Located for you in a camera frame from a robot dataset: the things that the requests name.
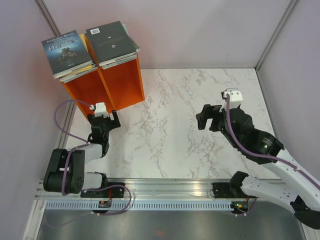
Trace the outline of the purple galaxy Crusoe book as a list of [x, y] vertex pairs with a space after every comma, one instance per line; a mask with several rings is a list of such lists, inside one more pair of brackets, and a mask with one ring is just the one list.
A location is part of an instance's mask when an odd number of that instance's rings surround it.
[[91, 73], [91, 72], [93, 72], [93, 71], [95, 71], [97, 69], [98, 69], [98, 67], [94, 64], [90, 69], [87, 69], [87, 70], [84, 70], [84, 71], [70, 73], [70, 74], [68, 74], [66, 76], [63, 76], [63, 77], [59, 78], [59, 81], [61, 83], [68, 83], [68, 82], [70, 82], [72, 80], [75, 80], [75, 79], [77, 79], [79, 77], [82, 77], [83, 75]]

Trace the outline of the dark Wuthering Heights book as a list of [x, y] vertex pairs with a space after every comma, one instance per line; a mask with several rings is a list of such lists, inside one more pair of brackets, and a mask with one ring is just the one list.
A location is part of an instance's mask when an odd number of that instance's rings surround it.
[[41, 43], [55, 79], [93, 64], [76, 30], [43, 40]]

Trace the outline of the green garden book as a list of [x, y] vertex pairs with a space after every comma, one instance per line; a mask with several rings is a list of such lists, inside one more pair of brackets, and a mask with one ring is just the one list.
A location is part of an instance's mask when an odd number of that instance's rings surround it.
[[98, 44], [98, 61], [101, 67], [134, 56], [140, 50], [130, 37], [127, 26], [120, 21], [103, 25], [100, 33], [102, 42]]

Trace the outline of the black book with barcode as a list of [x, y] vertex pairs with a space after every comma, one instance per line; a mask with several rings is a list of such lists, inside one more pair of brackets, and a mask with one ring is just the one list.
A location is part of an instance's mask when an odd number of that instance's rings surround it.
[[140, 50], [120, 21], [89, 28], [86, 36], [99, 66], [133, 56]]

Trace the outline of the pale Great Gatsby book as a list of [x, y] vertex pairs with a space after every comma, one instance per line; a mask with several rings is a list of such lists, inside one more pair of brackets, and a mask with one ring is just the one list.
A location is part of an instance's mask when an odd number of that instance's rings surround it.
[[140, 47], [132, 40], [132, 38], [129, 35], [129, 31], [127, 29], [127, 26], [125, 24], [122, 24], [125, 32], [127, 33], [127, 35], [129, 36], [130, 42], [133, 44], [133, 46], [135, 47], [135, 52], [134, 53], [130, 53], [128, 55], [125, 56], [121, 56], [118, 58], [115, 58], [114, 60], [110, 60], [109, 62], [103, 62], [103, 63], [99, 63], [98, 65], [100, 67], [102, 67], [103, 70], [109, 69], [111, 67], [115, 67], [117, 65], [120, 64], [124, 64], [127, 62], [130, 62], [132, 60], [135, 60], [138, 56], [138, 52], [140, 51]]

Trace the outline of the yellow book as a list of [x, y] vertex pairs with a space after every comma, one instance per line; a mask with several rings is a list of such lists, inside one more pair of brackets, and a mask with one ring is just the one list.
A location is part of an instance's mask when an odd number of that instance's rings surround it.
[[72, 62], [75, 64], [72, 68], [72, 74], [78, 74], [92, 69], [95, 66], [85, 40], [84, 34], [75, 32], [76, 43], [72, 46]]

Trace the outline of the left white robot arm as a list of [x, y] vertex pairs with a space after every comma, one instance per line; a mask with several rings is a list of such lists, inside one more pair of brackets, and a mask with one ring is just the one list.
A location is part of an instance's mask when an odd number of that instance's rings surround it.
[[79, 194], [92, 190], [96, 196], [103, 198], [110, 190], [105, 173], [85, 170], [85, 165], [92, 160], [106, 156], [110, 144], [110, 131], [121, 126], [115, 110], [108, 116], [88, 115], [91, 133], [88, 142], [71, 148], [56, 148], [52, 151], [43, 180], [46, 192], [62, 195]]

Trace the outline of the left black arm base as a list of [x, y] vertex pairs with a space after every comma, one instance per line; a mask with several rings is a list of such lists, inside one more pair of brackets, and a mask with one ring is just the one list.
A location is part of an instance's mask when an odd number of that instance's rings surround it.
[[123, 186], [125, 186], [123, 182], [108, 182], [106, 186], [102, 186], [101, 188], [82, 191], [80, 197], [92, 199], [104, 198], [108, 200], [113, 198], [120, 199], [124, 197], [126, 191]]

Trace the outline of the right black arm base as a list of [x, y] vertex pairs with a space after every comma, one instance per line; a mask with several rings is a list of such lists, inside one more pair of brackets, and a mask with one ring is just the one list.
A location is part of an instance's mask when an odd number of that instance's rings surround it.
[[253, 195], [247, 195], [241, 189], [243, 186], [242, 183], [230, 183], [230, 182], [213, 182], [212, 185], [212, 192], [213, 197], [215, 199], [249, 199], [256, 198]]

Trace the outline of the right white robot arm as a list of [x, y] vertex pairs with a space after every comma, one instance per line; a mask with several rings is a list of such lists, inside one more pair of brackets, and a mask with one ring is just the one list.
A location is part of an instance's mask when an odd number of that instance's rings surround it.
[[211, 132], [220, 132], [248, 160], [273, 172], [287, 185], [276, 187], [237, 171], [228, 182], [232, 196], [262, 198], [288, 210], [302, 224], [320, 228], [320, 182], [298, 164], [275, 136], [256, 129], [252, 117], [240, 107], [226, 109], [206, 104], [195, 118], [199, 130], [204, 130], [211, 120]]

